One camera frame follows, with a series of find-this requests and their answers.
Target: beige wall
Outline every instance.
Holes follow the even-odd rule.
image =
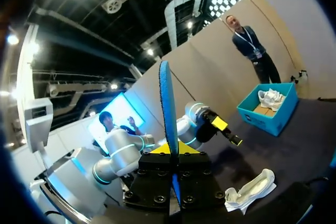
[[[336,38],[316,0],[266,0],[296,41],[308,71],[309,97],[336,97]]]

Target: blue foam pad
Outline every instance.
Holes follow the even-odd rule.
[[[178,156],[176,112],[173,82],[168,61],[162,61],[159,70],[160,101],[163,112],[165,136],[172,156]]]

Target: yellow triangle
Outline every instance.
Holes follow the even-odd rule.
[[[186,145],[185,143],[179,141],[179,149],[178,149],[180,154],[184,154],[186,152],[189,153],[199,153],[197,150],[191,148],[190,146]],[[168,144],[164,144],[162,146],[160,146],[159,148],[151,151],[151,153],[165,153],[165,154],[170,154],[170,150],[169,150],[169,146]]]

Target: lanyard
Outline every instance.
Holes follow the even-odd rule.
[[[244,31],[247,33],[247,35],[248,35],[248,38],[250,39],[250,41],[247,41],[243,36],[241,36],[239,33],[237,33],[237,32],[235,32],[235,34],[239,37],[239,38],[241,38],[241,39],[243,39],[244,41],[246,41],[247,43],[249,43],[252,47],[253,47],[253,50],[256,50],[256,47],[253,45],[253,42],[252,42],[252,39],[251,39],[251,36],[250,36],[250,34],[247,32],[247,30],[243,27],[243,29],[244,29]]]

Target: blue shirt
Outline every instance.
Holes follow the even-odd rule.
[[[249,26],[244,26],[245,30],[250,34],[252,39],[252,44],[259,49],[261,54],[266,53],[266,49],[262,46],[262,44],[259,42],[258,37],[256,33],[253,31],[253,29]],[[243,38],[245,38],[248,42],[251,42],[248,35],[245,33],[240,34]],[[235,44],[237,49],[241,52],[242,55],[247,57],[249,60],[256,60],[257,56],[254,53],[253,47],[245,40],[240,38],[236,33],[233,34],[232,42]]]

